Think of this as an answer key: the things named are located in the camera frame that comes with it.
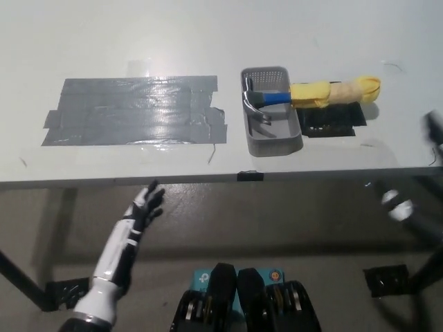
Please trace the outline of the white and black left hand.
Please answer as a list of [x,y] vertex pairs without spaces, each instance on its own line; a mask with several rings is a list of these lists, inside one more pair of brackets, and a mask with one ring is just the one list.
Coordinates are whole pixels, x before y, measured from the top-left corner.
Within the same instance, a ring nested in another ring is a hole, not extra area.
[[141,239],[149,225],[163,213],[165,190],[158,181],[144,187],[129,204],[109,235],[93,276],[128,289]]

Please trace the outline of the black and white right hand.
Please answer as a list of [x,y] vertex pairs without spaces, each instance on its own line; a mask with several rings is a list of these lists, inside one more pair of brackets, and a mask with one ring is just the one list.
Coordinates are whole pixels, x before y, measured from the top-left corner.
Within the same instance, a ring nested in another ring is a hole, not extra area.
[[[431,142],[435,160],[442,164],[442,116],[438,111],[429,111],[424,116],[426,135]],[[442,222],[421,212],[410,198],[386,182],[374,183],[374,190],[381,206],[391,220],[432,244],[442,244]]]

